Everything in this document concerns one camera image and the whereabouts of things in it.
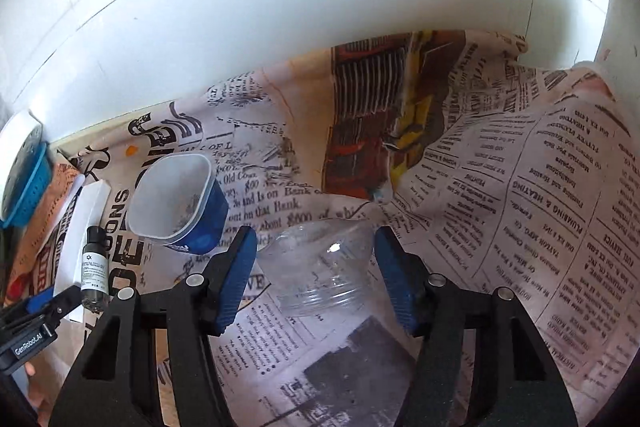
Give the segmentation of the left hand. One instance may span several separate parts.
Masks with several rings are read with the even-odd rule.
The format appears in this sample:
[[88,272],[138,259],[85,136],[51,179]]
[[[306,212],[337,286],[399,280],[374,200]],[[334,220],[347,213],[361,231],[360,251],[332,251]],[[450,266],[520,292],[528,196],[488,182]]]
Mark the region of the left hand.
[[27,400],[37,413],[39,426],[49,425],[55,401],[74,358],[67,347],[51,345],[25,364]]

